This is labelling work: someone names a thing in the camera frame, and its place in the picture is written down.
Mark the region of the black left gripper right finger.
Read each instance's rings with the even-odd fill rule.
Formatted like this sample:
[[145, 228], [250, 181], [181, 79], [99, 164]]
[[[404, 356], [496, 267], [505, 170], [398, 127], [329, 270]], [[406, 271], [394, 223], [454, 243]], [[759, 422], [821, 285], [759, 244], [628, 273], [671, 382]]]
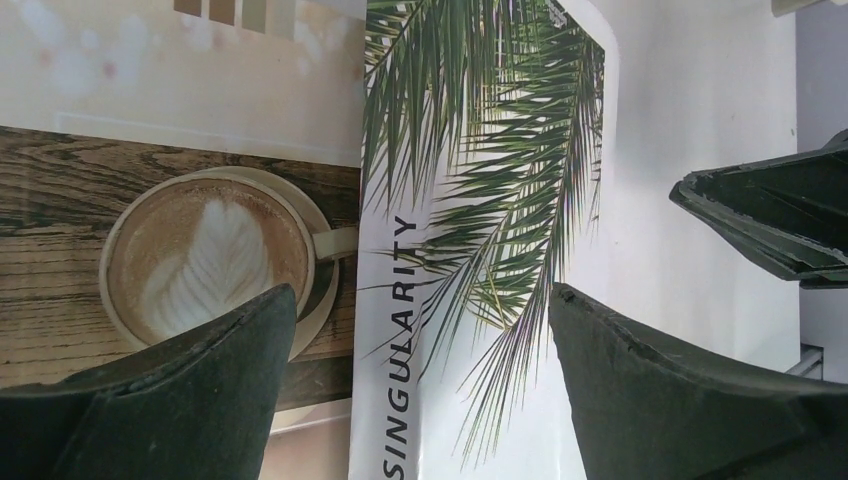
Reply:
[[746, 364], [567, 284], [548, 314], [590, 479], [843, 479], [847, 388]]

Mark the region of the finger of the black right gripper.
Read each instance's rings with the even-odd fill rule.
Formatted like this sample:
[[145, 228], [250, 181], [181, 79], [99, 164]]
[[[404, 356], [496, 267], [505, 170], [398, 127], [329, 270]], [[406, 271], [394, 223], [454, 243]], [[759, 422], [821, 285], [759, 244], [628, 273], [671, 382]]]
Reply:
[[803, 289], [847, 286], [847, 133], [794, 155], [694, 171], [670, 200]]

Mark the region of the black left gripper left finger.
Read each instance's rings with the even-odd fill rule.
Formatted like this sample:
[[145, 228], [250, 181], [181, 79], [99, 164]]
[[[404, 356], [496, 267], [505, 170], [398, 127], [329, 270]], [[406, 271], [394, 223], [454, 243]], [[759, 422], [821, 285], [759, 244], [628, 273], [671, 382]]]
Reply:
[[154, 346], [1, 392], [5, 479], [255, 479], [293, 344], [281, 284]]

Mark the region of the coffee cover book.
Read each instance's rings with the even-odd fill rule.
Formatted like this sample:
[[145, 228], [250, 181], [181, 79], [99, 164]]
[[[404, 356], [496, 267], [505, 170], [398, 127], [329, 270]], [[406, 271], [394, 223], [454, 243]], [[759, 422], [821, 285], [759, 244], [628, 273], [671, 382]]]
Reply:
[[361, 1], [1, 5], [1, 392], [269, 289], [296, 324], [255, 479], [349, 470]]

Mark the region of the palm leaf cover book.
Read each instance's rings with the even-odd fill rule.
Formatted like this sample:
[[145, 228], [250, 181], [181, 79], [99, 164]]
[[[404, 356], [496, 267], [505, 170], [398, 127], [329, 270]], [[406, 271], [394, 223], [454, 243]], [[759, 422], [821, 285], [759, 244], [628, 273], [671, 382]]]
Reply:
[[352, 479], [544, 479], [553, 286], [600, 235], [618, 51], [592, 1], [371, 1]]

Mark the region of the aluminium frame rail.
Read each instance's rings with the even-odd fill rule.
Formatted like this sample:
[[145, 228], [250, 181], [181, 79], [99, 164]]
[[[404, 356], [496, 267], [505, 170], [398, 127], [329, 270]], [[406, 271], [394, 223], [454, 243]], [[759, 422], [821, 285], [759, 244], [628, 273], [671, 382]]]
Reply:
[[820, 346], [802, 343], [799, 361], [786, 373], [798, 377], [822, 380], [824, 371], [824, 349]]

